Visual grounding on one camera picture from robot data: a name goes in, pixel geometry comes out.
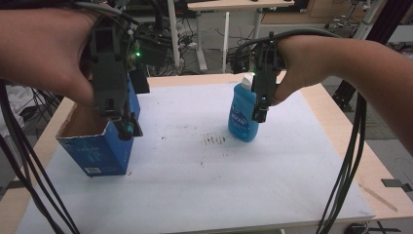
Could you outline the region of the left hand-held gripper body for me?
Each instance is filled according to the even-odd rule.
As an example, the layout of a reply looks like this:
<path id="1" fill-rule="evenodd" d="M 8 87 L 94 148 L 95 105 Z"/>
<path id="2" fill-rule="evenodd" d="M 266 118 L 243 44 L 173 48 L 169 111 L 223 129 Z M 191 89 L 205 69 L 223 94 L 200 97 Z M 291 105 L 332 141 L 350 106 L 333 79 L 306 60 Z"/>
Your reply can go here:
<path id="1" fill-rule="evenodd" d="M 171 48 L 171 36 L 161 23 L 134 26 L 121 17 L 103 17 L 92 27 L 94 102 L 99 115 L 114 123 L 119 139 L 142 135 L 130 72 L 144 65 L 163 66 Z"/>

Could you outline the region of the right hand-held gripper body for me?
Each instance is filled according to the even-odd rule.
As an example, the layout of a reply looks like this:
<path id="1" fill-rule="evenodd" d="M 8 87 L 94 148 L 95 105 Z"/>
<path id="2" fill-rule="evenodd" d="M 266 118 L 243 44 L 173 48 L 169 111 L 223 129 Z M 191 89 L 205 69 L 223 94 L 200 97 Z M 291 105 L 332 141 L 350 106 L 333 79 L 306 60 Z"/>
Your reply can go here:
<path id="1" fill-rule="evenodd" d="M 277 86 L 276 70 L 278 68 L 277 46 L 274 33 L 262 38 L 254 48 L 254 75 L 252 91 L 256 100 L 252 112 L 252 120 L 257 123 L 266 121 L 267 112 L 272 104 Z"/>

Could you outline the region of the blue plastic bottle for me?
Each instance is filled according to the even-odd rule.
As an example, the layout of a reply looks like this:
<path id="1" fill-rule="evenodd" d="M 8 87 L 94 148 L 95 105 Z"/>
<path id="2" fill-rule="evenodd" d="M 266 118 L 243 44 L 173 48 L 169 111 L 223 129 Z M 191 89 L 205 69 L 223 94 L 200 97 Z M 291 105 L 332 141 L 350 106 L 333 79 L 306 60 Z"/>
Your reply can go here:
<path id="1" fill-rule="evenodd" d="M 251 90 L 252 75 L 247 73 L 233 89 L 229 111 L 228 129 L 237 139 L 250 142 L 258 132 L 259 124 L 252 120 L 256 94 Z"/>

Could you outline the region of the blue cardboard box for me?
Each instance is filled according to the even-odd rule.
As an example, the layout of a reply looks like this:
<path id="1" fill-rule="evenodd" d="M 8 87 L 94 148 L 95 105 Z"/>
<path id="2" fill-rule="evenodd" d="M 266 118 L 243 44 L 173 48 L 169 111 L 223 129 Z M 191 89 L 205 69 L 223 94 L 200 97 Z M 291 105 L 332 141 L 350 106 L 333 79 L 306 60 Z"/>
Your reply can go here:
<path id="1" fill-rule="evenodd" d="M 87 176 L 119 176 L 127 171 L 134 136 L 119 139 L 113 122 L 74 104 L 56 139 Z"/>

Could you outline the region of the person's right hand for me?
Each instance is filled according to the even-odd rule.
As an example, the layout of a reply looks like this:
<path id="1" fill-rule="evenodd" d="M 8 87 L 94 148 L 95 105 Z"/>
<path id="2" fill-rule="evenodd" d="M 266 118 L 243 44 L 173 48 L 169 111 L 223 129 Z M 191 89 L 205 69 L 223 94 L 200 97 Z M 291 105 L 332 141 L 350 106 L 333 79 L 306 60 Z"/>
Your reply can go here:
<path id="1" fill-rule="evenodd" d="M 323 81 L 329 74 L 328 54 L 323 50 L 326 37 L 292 36 L 278 43 L 286 73 L 276 87 L 272 105 L 285 101 L 296 91 Z"/>

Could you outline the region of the person's left hand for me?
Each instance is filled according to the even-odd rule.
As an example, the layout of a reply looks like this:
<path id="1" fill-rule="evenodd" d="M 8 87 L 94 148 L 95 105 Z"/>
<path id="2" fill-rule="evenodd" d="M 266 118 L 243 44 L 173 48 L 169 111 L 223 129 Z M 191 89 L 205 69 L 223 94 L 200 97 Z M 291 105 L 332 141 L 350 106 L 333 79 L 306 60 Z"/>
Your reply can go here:
<path id="1" fill-rule="evenodd" d="M 93 88 L 81 71 L 80 56 L 97 15 L 67 9 L 18 11 L 17 15 L 15 81 L 93 106 Z"/>

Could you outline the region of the white-legged desk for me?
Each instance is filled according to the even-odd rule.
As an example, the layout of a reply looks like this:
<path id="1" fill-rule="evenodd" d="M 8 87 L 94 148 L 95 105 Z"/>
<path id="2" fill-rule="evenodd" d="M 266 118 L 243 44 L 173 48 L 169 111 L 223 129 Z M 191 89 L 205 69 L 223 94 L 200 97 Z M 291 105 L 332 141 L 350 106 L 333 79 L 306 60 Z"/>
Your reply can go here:
<path id="1" fill-rule="evenodd" d="M 231 12 L 253 12 L 252 38 L 258 37 L 261 24 L 262 11 L 264 8 L 288 7 L 294 4 L 294 0 L 189 0 L 188 9 L 196 13 L 197 19 L 197 45 L 196 54 L 201 72 L 207 71 L 207 64 L 203 48 L 202 23 L 207 18 L 203 13 L 212 11 L 225 15 L 224 39 L 223 39 L 223 61 L 222 71 L 226 69 L 226 58 L 228 53 L 230 13 Z"/>

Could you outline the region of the white foam mat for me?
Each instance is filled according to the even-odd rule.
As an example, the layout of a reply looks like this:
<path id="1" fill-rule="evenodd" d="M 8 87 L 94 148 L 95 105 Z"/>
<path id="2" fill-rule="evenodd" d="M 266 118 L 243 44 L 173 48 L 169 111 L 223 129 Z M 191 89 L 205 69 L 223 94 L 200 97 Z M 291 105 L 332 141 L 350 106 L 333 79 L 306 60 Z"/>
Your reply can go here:
<path id="1" fill-rule="evenodd" d="M 257 137 L 227 128 L 229 84 L 140 97 L 143 131 L 120 176 L 89 177 L 58 149 L 47 172 L 82 234 L 231 231 L 317 225 L 342 159 L 300 94 Z"/>

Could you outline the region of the black tape strip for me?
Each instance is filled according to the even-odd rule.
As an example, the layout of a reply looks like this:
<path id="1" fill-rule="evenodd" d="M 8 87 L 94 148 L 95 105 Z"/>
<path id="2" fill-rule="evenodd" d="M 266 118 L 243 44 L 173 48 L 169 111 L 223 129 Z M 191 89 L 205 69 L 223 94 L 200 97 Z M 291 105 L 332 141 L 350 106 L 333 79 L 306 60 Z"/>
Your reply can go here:
<path id="1" fill-rule="evenodd" d="M 382 178 L 381 181 L 386 187 L 401 188 L 404 192 L 412 192 L 413 188 L 409 183 L 403 183 L 399 179 Z"/>

